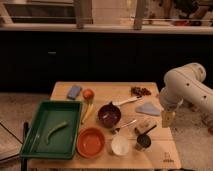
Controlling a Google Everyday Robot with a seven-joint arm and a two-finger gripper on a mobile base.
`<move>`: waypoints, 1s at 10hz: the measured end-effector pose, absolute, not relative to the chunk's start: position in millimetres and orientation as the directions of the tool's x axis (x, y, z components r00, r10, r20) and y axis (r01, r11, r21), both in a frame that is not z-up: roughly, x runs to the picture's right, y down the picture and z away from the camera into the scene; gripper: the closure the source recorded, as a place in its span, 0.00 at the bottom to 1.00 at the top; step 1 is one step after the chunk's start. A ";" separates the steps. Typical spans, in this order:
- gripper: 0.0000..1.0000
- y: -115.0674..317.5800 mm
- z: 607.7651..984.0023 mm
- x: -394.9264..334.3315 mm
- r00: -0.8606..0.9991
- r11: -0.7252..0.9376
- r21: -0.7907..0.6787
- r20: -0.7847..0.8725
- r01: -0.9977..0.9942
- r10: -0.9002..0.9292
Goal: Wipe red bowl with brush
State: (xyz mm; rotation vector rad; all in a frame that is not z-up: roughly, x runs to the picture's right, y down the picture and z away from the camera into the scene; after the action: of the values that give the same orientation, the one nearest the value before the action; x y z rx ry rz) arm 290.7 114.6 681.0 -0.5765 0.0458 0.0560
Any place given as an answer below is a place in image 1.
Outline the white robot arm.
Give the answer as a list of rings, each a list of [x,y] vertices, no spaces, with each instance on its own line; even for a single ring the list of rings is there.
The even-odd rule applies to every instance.
[[[206,70],[199,63],[189,63],[169,70],[164,75],[165,87],[159,93],[162,127],[171,125],[176,109],[184,100],[198,106],[206,113],[213,114],[213,89],[203,84]]]

